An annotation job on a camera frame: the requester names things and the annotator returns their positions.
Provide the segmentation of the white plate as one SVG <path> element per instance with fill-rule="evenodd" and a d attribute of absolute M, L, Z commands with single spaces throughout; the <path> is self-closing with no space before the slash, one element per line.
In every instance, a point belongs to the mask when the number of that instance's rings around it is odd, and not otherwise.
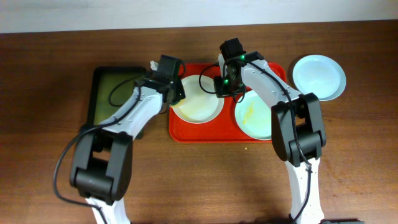
<path fill-rule="evenodd" d="M 190 75 L 182 79 L 185 98 L 172 106 L 174 113 L 182 120 L 192 124 L 203 124 L 215 119 L 223 109 L 224 99 L 218 98 L 214 91 L 214 81 L 210 77 Z"/>

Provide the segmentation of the light green plate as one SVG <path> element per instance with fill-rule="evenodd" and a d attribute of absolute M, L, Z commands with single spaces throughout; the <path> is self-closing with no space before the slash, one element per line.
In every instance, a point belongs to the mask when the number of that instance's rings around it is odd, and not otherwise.
<path fill-rule="evenodd" d="M 254 91 L 240 97 L 234 117 L 240 130 L 249 137 L 261 141 L 272 139 L 271 109 Z"/>

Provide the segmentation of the light blue plate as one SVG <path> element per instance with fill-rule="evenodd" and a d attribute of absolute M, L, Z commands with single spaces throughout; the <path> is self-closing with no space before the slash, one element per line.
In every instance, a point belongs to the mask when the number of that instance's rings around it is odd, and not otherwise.
<path fill-rule="evenodd" d="M 314 93 L 320 101 L 334 100 L 346 87 L 343 68 L 324 55 L 308 55 L 299 59 L 293 67 L 292 78 L 298 91 Z"/>

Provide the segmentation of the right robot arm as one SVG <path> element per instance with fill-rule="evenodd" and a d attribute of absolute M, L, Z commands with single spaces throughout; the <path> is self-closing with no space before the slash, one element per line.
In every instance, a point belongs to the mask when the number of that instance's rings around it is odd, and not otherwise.
<path fill-rule="evenodd" d="M 271 110 L 271 139 L 288 170 L 292 223 L 321 223 L 318 169 L 326 144 L 320 102 L 313 93 L 290 87 L 257 51 L 247 52 L 239 39 L 220 45 L 221 74 L 214 79 L 218 98 L 245 95 L 250 88 Z"/>

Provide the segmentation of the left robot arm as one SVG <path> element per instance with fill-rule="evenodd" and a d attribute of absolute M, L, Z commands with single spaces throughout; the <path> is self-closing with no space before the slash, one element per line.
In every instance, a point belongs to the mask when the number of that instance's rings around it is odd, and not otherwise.
<path fill-rule="evenodd" d="M 129 98 L 109 118 L 79 134 L 70 174 L 98 223 L 129 223 L 124 195 L 132 176 L 133 141 L 167 105 L 185 98 L 184 63 L 161 55 L 151 72 L 135 78 Z"/>

